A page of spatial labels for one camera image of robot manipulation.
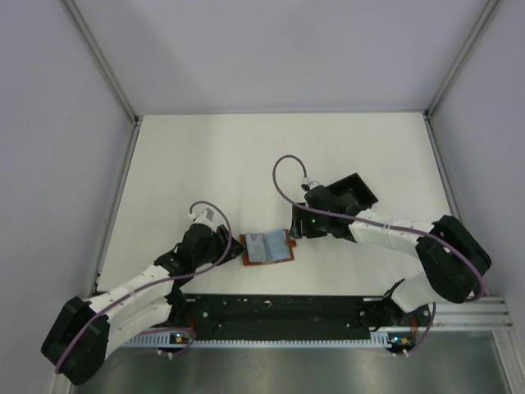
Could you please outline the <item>brown leather card holder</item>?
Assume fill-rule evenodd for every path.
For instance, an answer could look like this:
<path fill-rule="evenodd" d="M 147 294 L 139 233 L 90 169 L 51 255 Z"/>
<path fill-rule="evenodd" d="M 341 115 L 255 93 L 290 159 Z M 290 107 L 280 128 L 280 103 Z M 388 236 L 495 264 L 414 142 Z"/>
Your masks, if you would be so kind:
<path fill-rule="evenodd" d="M 286 229 L 240 234 L 240 243 L 245 247 L 241 255 L 245 267 L 294 261 L 294 249 L 297 247 L 296 240 Z"/>

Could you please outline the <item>black card rack box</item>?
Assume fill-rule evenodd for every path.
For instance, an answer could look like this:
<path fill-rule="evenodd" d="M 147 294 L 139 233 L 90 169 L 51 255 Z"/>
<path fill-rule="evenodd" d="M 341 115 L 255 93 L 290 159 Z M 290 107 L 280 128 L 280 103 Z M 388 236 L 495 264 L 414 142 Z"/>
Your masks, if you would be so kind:
<path fill-rule="evenodd" d="M 378 198 L 358 173 L 330 184 L 327 189 L 332 194 L 329 205 L 332 213 L 356 216 L 378 202 Z"/>

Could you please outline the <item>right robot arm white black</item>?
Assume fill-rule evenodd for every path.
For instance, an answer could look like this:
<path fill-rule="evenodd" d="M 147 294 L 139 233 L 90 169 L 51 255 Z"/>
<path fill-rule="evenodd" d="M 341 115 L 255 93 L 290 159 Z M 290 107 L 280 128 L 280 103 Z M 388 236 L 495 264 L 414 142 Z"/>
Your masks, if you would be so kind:
<path fill-rule="evenodd" d="M 381 246 L 417 259 L 422 271 L 394 284 L 383 304 L 385 319 L 400 325 L 413 311 L 440 300 L 462 304 L 484 296 L 488 253 L 455 217 L 433 222 L 387 217 L 357 205 L 350 193 L 306 186 L 305 201 L 294 212 L 306 237 L 331 235 L 357 244 Z"/>

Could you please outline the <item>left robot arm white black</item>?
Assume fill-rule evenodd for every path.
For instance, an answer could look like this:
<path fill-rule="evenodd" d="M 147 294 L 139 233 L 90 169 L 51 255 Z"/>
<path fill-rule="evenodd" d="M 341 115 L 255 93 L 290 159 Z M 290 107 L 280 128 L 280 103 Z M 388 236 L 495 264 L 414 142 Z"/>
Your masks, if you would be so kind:
<path fill-rule="evenodd" d="M 223 225 L 193 224 L 182 241 L 128 282 L 63 306 L 41 354 L 71 383 L 88 382 L 110 354 L 150 328 L 188 329 L 181 287 L 204 265 L 218 266 L 244 253 Z"/>

